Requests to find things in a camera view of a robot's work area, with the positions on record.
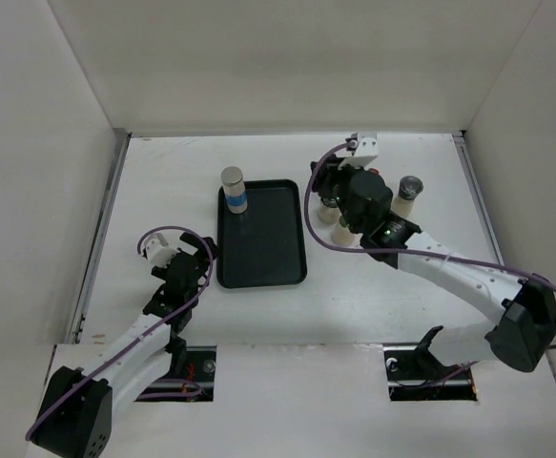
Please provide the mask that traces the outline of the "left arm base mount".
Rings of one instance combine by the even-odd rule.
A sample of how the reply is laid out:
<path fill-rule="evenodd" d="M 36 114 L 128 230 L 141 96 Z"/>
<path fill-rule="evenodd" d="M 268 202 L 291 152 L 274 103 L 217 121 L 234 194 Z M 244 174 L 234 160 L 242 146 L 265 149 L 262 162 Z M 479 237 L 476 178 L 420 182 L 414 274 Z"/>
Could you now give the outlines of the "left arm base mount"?
<path fill-rule="evenodd" d="M 168 372 L 152 382 L 137 402 L 212 402 L 215 392 L 217 347 L 188 345 L 173 337 L 166 347 L 171 356 Z"/>

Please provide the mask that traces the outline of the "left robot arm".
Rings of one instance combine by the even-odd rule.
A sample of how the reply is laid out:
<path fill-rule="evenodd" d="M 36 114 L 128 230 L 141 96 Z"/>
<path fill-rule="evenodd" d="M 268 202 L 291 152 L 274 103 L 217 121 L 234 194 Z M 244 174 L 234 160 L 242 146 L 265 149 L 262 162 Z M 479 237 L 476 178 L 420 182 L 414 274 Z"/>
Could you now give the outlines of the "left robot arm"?
<path fill-rule="evenodd" d="M 210 237 L 179 228 L 174 249 L 160 228 L 146 233 L 137 253 L 161 281 L 131 327 L 88 363 L 62 366 L 45 388 L 26 441 L 57 457 L 98 457 L 111 438 L 115 417 L 161 377 L 176 380 L 186 369 L 186 344 L 179 334 L 209 286 L 218 249 Z"/>

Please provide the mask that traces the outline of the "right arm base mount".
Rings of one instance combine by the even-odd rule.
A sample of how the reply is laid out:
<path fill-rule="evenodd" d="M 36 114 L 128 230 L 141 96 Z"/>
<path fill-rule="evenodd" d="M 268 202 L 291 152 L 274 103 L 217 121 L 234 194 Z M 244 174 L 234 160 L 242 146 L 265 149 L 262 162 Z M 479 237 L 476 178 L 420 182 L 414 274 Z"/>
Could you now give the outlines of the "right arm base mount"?
<path fill-rule="evenodd" d="M 418 343 L 383 347 L 388 396 L 392 402 L 476 402 L 472 363 L 441 364 L 429 351 L 442 326 L 431 328 Z"/>

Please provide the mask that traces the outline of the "silver cap blue label bottle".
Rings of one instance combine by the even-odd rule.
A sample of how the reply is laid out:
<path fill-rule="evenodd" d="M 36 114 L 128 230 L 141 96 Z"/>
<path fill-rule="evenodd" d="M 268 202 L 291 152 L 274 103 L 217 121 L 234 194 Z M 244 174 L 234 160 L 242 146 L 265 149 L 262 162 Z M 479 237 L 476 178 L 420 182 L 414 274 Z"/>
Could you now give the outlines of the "silver cap blue label bottle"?
<path fill-rule="evenodd" d="M 248 199 L 242 171 L 236 166 L 226 167 L 221 172 L 221 181 L 228 209 L 236 215 L 244 213 Z"/>

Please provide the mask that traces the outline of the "black cap spice bottle front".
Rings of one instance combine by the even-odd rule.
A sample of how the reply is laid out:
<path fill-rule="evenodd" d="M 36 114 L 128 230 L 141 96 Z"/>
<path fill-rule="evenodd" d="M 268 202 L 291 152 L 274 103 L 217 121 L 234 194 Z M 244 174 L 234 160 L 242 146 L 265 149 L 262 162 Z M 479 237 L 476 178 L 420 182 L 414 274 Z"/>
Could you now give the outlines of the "black cap spice bottle front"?
<path fill-rule="evenodd" d="M 334 199 L 321 198 L 317 215 L 323 224 L 334 225 L 340 219 L 340 208 Z"/>

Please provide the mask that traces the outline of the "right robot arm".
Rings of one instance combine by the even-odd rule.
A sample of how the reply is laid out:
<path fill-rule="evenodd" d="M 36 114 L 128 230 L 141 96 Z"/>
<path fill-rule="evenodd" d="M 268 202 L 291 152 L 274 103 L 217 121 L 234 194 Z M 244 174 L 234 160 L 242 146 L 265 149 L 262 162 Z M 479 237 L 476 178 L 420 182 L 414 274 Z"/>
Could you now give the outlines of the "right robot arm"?
<path fill-rule="evenodd" d="M 415 366 L 425 377 L 449 366 L 497 360 L 533 371 L 556 336 L 556 301 L 539 278 L 521 279 L 495 264 L 479 265 L 453 253 L 417 224 L 394 213 L 383 178 L 335 156 L 312 163 L 311 190 L 338 206 L 345 225 L 374 260 L 434 283 L 474 307 L 482 323 L 432 327 L 417 344 Z"/>

